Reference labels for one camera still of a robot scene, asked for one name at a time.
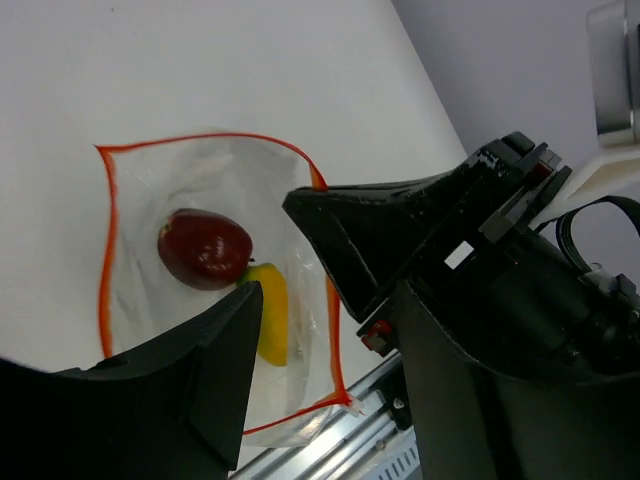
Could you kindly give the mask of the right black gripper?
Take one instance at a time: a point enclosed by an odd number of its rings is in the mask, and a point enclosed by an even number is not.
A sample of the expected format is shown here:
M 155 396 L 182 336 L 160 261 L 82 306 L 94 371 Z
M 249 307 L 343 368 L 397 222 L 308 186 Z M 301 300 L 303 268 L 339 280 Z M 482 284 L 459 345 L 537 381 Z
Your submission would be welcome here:
M 635 370 L 637 286 L 587 264 L 572 237 L 573 212 L 554 220 L 554 241 L 533 224 L 570 173 L 546 144 L 513 132 L 450 171 L 298 188 L 283 209 L 359 323 L 408 279 L 455 342 L 495 369 L 540 359 Z

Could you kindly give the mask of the clear zip top bag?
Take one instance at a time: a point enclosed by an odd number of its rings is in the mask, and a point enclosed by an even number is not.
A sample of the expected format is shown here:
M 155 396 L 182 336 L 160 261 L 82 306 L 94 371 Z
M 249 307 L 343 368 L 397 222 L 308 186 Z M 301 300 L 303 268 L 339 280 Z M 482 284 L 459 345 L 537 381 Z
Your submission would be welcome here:
M 362 414 L 342 374 L 338 293 L 283 210 L 296 188 L 326 189 L 303 150 L 213 131 L 98 152 L 110 201 L 97 313 L 105 357 L 255 281 L 263 307 L 245 443 L 304 445 L 333 410 Z

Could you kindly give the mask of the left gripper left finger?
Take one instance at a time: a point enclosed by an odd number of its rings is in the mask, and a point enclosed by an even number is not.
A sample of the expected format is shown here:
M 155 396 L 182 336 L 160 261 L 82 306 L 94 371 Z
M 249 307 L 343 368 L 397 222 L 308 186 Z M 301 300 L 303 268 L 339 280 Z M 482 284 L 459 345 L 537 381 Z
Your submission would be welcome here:
M 88 369 L 1 364 L 5 479 L 224 479 L 238 464 L 260 330 L 256 282 Z

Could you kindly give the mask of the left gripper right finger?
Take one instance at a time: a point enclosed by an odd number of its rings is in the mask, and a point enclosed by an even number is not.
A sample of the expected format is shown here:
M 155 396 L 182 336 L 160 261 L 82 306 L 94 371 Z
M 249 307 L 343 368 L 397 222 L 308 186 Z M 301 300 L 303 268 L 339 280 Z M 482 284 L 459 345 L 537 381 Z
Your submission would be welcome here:
M 424 478 L 638 478 L 637 374 L 509 376 L 460 347 L 412 283 L 394 300 Z

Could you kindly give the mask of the fake yellow mango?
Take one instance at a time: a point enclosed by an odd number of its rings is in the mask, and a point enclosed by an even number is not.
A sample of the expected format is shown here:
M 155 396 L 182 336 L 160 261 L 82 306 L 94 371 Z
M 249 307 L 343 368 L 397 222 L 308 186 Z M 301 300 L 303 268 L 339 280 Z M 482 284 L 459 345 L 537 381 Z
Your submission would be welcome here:
M 287 365 L 288 355 L 288 291 L 283 274 L 270 263 L 249 267 L 237 285 L 248 281 L 260 283 L 263 293 L 258 355 L 275 367 Z

